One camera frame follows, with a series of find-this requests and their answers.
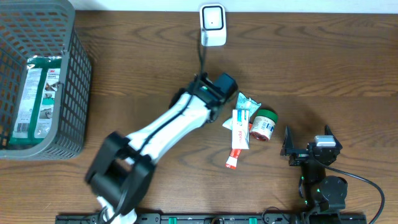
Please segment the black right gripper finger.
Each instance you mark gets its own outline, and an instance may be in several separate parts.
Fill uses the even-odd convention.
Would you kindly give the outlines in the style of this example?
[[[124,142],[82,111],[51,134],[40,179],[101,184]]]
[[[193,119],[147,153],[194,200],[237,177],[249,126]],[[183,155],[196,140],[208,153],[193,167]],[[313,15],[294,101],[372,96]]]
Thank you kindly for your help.
[[[327,135],[327,136],[332,136],[333,135],[329,125],[327,125],[327,124],[325,125],[325,128],[324,128],[324,135]]]
[[[292,133],[290,131],[289,126],[285,127],[285,134],[284,134],[284,142],[282,145],[282,149],[280,151],[281,156],[289,156],[293,153],[294,150],[294,143],[292,139]]]

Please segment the green lid white jar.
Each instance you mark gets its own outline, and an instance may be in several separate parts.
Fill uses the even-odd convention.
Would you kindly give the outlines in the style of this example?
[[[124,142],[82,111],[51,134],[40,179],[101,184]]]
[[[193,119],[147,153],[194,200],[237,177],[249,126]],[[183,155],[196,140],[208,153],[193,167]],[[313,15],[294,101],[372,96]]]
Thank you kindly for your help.
[[[250,135],[260,141],[269,141],[278,118],[278,115],[271,110],[259,110],[251,126]]]

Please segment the white toothpaste box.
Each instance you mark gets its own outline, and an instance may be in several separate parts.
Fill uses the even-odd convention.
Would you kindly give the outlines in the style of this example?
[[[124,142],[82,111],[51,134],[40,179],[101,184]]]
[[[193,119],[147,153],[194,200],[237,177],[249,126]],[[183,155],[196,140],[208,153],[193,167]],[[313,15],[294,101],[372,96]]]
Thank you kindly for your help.
[[[233,110],[232,112],[232,148],[249,149],[249,111]]]

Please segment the red white sachet stick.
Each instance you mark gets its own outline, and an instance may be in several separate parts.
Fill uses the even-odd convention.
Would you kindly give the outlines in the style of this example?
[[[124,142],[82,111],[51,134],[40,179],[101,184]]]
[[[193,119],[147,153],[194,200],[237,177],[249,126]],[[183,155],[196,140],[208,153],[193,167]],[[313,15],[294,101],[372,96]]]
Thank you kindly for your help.
[[[227,168],[236,169],[237,163],[238,163],[238,158],[239,158],[239,156],[241,154],[241,151],[242,151],[241,149],[232,149],[231,150],[231,152],[229,154],[229,157],[228,157],[228,159],[226,161],[226,164],[225,164],[225,166]]]

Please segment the light green wipes packet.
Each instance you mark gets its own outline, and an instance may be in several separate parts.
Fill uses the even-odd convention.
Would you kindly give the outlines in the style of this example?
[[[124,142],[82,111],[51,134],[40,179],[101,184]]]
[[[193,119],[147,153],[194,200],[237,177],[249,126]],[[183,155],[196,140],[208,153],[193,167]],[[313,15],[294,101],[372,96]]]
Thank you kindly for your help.
[[[254,101],[252,98],[247,98],[242,92],[239,93],[236,102],[237,110],[248,110],[249,117],[251,117],[261,106],[261,103]]]

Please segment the green white 3M package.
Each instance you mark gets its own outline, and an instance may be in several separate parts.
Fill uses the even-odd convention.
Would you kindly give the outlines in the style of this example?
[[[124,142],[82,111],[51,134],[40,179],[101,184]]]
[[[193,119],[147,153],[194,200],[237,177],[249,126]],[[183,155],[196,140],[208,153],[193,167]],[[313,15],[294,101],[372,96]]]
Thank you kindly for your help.
[[[61,57],[32,57],[9,143],[38,144],[50,132],[55,95],[60,84]]]

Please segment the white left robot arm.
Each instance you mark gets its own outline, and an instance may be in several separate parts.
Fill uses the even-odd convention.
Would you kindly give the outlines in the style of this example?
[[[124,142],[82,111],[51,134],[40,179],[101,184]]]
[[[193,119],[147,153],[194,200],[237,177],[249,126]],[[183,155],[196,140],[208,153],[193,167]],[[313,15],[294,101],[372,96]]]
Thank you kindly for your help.
[[[134,223],[160,158],[189,132],[214,122],[238,92],[236,80],[222,73],[215,81],[202,73],[179,89],[169,109],[127,136],[111,133],[95,156],[85,182],[102,205],[100,223]]]

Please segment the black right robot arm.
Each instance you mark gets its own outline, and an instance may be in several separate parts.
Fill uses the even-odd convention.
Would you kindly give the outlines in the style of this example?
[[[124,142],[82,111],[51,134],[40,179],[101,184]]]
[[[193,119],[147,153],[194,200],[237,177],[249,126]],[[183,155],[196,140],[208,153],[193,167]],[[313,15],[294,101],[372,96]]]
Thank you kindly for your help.
[[[343,146],[325,126],[323,135],[314,137],[305,149],[294,146],[289,127],[280,154],[289,158],[290,166],[301,168],[298,193],[312,213],[337,213],[345,208],[348,184],[342,177],[326,175],[326,169],[336,161]]]

